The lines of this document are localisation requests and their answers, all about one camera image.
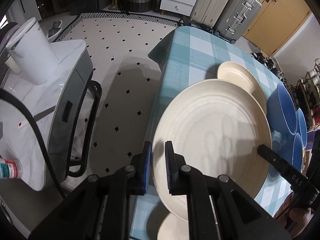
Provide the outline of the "large cream plate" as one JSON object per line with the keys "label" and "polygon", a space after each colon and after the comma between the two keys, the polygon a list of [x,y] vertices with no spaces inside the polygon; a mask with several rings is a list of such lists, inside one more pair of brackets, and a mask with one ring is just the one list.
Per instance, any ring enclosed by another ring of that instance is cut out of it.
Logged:
{"label": "large cream plate", "polygon": [[172,142],[185,162],[210,177],[228,175],[256,197],[269,164],[257,153],[271,146],[271,132],[259,103],[245,90],[223,80],[208,79],[181,91],[163,113],[153,139],[153,181],[165,207],[188,219],[185,196],[168,190],[164,146]]}

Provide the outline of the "large blue bowl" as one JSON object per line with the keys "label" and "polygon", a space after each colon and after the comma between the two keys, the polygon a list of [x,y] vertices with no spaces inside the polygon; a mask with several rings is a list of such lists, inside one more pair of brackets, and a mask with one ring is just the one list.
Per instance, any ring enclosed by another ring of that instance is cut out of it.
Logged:
{"label": "large blue bowl", "polygon": [[294,103],[282,83],[278,84],[267,101],[267,120],[272,130],[292,136],[297,131]]}

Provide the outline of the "light blue bowl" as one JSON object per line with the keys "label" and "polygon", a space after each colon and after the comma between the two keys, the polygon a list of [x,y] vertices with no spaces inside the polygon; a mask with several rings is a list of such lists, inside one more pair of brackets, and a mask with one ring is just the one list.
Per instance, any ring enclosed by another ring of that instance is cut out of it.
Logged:
{"label": "light blue bowl", "polygon": [[303,144],[299,133],[294,136],[282,136],[274,132],[272,136],[272,150],[284,158],[298,171],[302,170]]}

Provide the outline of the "wooden shoe rack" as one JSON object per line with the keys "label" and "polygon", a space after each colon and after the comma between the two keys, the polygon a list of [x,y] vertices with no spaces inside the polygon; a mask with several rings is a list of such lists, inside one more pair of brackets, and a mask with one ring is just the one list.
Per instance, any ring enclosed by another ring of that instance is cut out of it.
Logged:
{"label": "wooden shoe rack", "polygon": [[319,58],[315,59],[314,68],[291,86],[289,92],[295,108],[300,108],[304,114],[307,130],[319,129]]}

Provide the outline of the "teal checked tablecloth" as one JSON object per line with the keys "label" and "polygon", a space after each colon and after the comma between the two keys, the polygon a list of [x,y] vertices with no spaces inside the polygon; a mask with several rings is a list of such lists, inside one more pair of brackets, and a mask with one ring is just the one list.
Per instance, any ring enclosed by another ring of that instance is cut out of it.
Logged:
{"label": "teal checked tablecloth", "polygon": [[[236,46],[194,27],[178,27],[159,42],[148,57],[162,71],[159,89],[153,101],[145,140],[152,141],[158,122],[168,104],[183,89],[204,79],[216,77],[218,66],[234,61],[246,67],[256,78],[265,98],[280,80],[261,63]],[[168,211],[155,187],[135,198],[131,223],[131,239],[157,239],[158,229]]]}

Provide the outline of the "small labelled bottle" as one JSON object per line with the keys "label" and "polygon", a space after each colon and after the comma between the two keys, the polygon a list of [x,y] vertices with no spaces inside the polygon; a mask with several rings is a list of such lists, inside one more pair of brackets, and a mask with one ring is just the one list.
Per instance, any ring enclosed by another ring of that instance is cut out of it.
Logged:
{"label": "small labelled bottle", "polygon": [[18,160],[0,159],[1,179],[21,179],[22,176],[23,168]]}

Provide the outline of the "white kettle jug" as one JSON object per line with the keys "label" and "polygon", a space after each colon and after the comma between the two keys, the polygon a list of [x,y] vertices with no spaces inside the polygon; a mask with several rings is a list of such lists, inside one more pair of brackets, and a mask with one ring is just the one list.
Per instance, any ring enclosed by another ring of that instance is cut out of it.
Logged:
{"label": "white kettle jug", "polygon": [[5,48],[23,77],[34,85],[46,82],[59,64],[59,58],[34,17],[18,28]]}

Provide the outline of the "silver grey suitcase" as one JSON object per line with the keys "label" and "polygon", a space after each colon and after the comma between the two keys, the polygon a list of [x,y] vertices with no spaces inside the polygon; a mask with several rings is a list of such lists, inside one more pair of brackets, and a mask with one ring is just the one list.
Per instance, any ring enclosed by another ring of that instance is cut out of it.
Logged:
{"label": "silver grey suitcase", "polygon": [[260,9],[258,0],[229,0],[213,27],[214,35],[235,44]]}

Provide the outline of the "beige suitcase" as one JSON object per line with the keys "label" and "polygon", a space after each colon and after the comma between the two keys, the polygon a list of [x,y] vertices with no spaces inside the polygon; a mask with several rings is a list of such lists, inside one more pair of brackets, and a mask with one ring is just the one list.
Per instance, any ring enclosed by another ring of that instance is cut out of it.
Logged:
{"label": "beige suitcase", "polygon": [[190,19],[196,23],[212,28],[228,0],[197,0],[192,10]]}

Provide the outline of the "wooden door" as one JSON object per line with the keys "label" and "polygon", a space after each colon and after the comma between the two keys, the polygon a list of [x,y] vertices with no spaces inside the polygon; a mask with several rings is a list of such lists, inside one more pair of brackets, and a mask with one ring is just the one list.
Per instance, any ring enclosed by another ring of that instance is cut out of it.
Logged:
{"label": "wooden door", "polygon": [[304,0],[262,0],[261,10],[245,38],[268,56],[274,55],[311,14]]}

